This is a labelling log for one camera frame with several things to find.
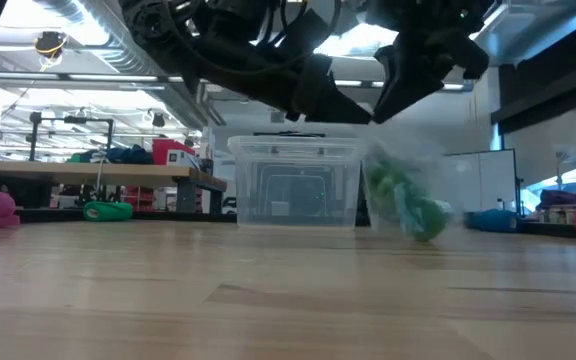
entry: ceiling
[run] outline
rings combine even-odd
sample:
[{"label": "ceiling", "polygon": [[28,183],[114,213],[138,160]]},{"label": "ceiling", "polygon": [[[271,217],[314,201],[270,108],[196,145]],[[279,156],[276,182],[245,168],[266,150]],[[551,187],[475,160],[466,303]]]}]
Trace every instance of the ceiling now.
[{"label": "ceiling", "polygon": [[[0,19],[0,71],[38,72],[45,64],[45,58],[34,50],[33,42],[46,30],[63,31],[69,36],[67,50],[59,63],[46,72],[72,74],[114,74],[121,71],[108,61],[109,53],[119,51],[117,47],[127,47],[141,54],[129,37],[122,37],[114,48],[104,48],[109,39],[111,26],[104,19],[90,15],[84,17],[86,26],[72,24],[64,16],[46,11],[36,1],[8,0],[4,14]],[[85,9],[97,13],[114,14],[120,17],[116,0],[70,0]],[[330,0],[310,0],[309,6],[324,19],[329,19],[333,10]],[[288,19],[294,17],[299,4],[288,7]],[[517,0],[503,1],[492,9],[485,28],[477,34],[475,41],[492,57],[493,63],[517,62],[533,56],[544,46],[550,45],[567,32],[576,28],[576,1],[572,0]],[[379,47],[389,44],[396,33],[365,24],[357,26],[354,15],[344,12],[338,27],[340,35],[328,39],[317,51],[335,56],[332,71],[339,80],[383,81],[383,69],[371,55]],[[279,19],[275,21],[274,31],[281,30]],[[462,83],[462,70],[456,69],[446,79],[447,83]],[[98,118],[112,117],[117,122],[116,132],[134,135],[167,134],[184,137],[188,128],[197,128],[196,121],[190,121],[187,107],[182,103],[191,98],[170,97],[173,89],[170,84],[130,84],[104,82],[63,82],[63,81],[23,81],[0,79],[0,106],[7,110],[12,104],[14,109],[5,111],[1,128],[5,134],[2,141],[10,146],[22,146],[31,124],[28,120],[32,111],[45,111],[56,116],[63,114],[82,114]],[[378,100],[381,90],[378,88],[343,88],[347,96],[360,103],[366,109]],[[247,131],[277,129],[296,125],[281,121],[273,115],[272,108],[218,86],[208,86],[207,96],[201,97],[198,113],[204,117],[206,125],[217,126],[219,118],[226,127]],[[217,118],[208,116],[217,113]],[[153,129],[149,122],[153,113],[166,115],[166,126]],[[320,129],[332,131],[336,125],[322,125]],[[86,124],[85,131],[103,133],[100,125]],[[338,126],[352,132],[352,127]],[[54,124],[42,124],[42,131],[81,132],[82,130],[55,128]],[[43,139],[42,146],[86,147],[90,139],[80,134],[73,136],[53,136]],[[148,148],[149,138],[118,137],[117,141],[126,145],[137,143]]]}]

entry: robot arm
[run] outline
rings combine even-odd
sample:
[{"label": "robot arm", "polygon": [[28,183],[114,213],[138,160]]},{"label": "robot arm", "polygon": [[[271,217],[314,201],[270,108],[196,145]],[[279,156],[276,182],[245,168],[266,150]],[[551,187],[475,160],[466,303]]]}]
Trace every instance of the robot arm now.
[{"label": "robot arm", "polygon": [[369,114],[335,86],[332,59],[313,54],[333,34],[341,0],[327,24],[302,6],[300,16],[270,40],[270,23],[287,0],[119,0],[127,26],[164,70],[180,73],[191,93],[200,79],[286,111],[306,121],[383,123],[418,100],[443,88],[454,66],[477,79],[488,56],[468,35],[479,31],[493,0],[353,0],[366,22],[399,35],[375,57],[385,68],[384,88]]}]

